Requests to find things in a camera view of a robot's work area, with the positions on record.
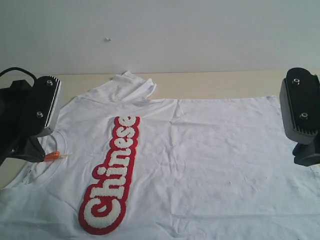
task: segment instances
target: t-shirt sleeve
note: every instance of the t-shirt sleeve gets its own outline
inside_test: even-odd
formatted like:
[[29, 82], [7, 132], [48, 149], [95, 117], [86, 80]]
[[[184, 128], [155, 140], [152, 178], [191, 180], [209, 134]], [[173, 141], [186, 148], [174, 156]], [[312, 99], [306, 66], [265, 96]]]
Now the t-shirt sleeve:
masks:
[[127, 71], [78, 97], [100, 103], [127, 102], [147, 98], [154, 92], [156, 86], [152, 79], [146, 81]]

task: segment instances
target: black cable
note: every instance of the black cable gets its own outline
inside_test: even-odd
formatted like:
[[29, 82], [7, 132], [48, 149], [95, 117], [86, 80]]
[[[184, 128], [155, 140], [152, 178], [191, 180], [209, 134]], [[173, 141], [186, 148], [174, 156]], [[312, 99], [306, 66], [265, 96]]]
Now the black cable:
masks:
[[11, 72], [11, 71], [20, 71], [20, 72], [23, 72], [23, 73], [29, 75], [29, 76], [33, 79], [34, 82], [37, 81], [36, 76], [33, 75], [31, 72], [29, 72], [29, 71], [27, 71], [27, 70], [24, 70], [23, 68], [16, 67], [16, 66], [10, 67], [10, 68], [8, 68], [8, 69], [0, 72], [0, 77], [2, 77], [4, 74], [6, 74], [6, 73], [8, 73], [8, 72]]

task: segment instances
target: orange tag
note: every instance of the orange tag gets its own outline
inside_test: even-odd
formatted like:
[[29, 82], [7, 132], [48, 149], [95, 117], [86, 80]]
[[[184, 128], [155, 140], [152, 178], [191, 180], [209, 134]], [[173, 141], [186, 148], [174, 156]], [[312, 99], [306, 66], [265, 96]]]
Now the orange tag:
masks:
[[48, 162], [48, 161], [57, 160], [59, 157], [60, 157], [60, 152], [59, 151], [54, 151], [54, 152], [51, 152], [51, 153], [47, 154], [44, 157], [44, 161]]

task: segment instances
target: white wall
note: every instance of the white wall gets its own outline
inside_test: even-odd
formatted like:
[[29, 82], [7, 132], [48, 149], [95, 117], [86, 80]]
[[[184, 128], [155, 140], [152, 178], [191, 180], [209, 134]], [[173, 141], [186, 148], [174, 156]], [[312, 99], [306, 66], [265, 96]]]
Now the white wall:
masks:
[[1, 0], [0, 70], [317, 69], [319, 9], [320, 0]]

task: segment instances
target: white chenille letter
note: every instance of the white chenille letter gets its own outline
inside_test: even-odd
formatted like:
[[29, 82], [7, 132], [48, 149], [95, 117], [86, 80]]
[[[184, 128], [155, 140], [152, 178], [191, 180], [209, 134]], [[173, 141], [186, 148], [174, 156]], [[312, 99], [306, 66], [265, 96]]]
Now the white chenille letter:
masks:
[[131, 138], [117, 138], [116, 140], [114, 140], [114, 145], [116, 145], [120, 149], [127, 149], [132, 144], [134, 144], [134, 141]]
[[106, 171], [106, 176], [109, 177], [110, 175], [127, 175], [128, 168], [127, 167], [109, 167]]
[[120, 116], [119, 117], [119, 124], [121, 124], [124, 127], [131, 127], [135, 123], [136, 123], [135, 116]]
[[115, 164], [123, 165], [124, 167], [128, 167], [130, 157], [128, 157], [131, 154], [131, 149], [127, 148], [126, 150], [122, 151], [114, 151], [111, 153], [109, 166], [113, 166]]
[[135, 135], [136, 131], [132, 128], [132, 127], [127, 127], [126, 129], [121, 126], [116, 130], [116, 135], [119, 138], [124, 138], [124, 137], [128, 137], [128, 138], [132, 138]]
[[[125, 187], [122, 186], [126, 183], [124, 176], [115, 179], [104, 180], [102, 187], [93, 187], [90, 192], [90, 198], [95, 197], [116, 197], [122, 199]], [[118, 188], [109, 188], [110, 186], [119, 186]]]
[[99, 198], [90, 199], [84, 207], [83, 216], [86, 223], [96, 229], [104, 229], [117, 220], [121, 212], [121, 205], [117, 199], [112, 199], [112, 210], [107, 216], [96, 217], [91, 213], [91, 209], [94, 205], [101, 204]]

